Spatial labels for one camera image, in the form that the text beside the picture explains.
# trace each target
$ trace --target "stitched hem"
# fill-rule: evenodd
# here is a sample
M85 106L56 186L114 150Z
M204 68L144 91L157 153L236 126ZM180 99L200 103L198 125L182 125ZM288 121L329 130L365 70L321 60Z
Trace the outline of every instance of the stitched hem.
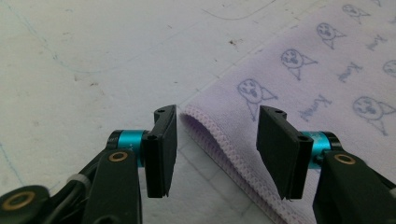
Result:
M264 180L259 180L251 173L251 168L208 115L195 106L187 105L180 114L180 119L192 139L275 223L306 223L306 220L302 220L286 204L282 204L279 197L265 186Z

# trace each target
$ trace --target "fabric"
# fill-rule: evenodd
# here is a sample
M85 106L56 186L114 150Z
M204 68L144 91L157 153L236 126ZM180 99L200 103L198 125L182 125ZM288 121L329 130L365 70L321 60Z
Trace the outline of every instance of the fabric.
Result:
M256 149L259 106L287 112L297 130L335 133L346 151L396 183L395 96L396 2L339 0L250 53L180 118L274 222L316 223L319 170L308 171L301 200L280 200Z

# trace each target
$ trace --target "purple cloth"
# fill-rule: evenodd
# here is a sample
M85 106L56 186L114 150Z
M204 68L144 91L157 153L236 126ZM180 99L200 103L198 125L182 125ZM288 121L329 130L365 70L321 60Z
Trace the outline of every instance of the purple cloth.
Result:
M335 133L346 151L396 182L395 52L394 1L333 1L248 55L180 117L274 222L316 223L319 170L308 171L302 200L280 200L256 149L259 106L286 111L300 131Z

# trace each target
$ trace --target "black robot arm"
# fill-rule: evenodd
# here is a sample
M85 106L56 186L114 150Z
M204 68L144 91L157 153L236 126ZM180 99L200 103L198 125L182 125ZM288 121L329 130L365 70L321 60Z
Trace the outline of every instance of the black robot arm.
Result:
M307 169L317 168L317 223L396 223L392 182L345 152L333 133L299 132L286 117L262 105L256 143L282 199L301 199Z
M177 150L176 106L154 112L152 131L117 130L106 148L54 196L25 186L0 197L0 223L142 223L138 167L150 198L168 195Z

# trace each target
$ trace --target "white table surface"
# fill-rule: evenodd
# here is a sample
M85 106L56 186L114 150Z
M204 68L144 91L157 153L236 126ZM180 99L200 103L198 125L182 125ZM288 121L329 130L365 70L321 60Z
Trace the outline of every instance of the white table surface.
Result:
M55 193L117 129L227 74L326 0L0 1L0 194ZM144 223L272 223L178 124L169 198Z

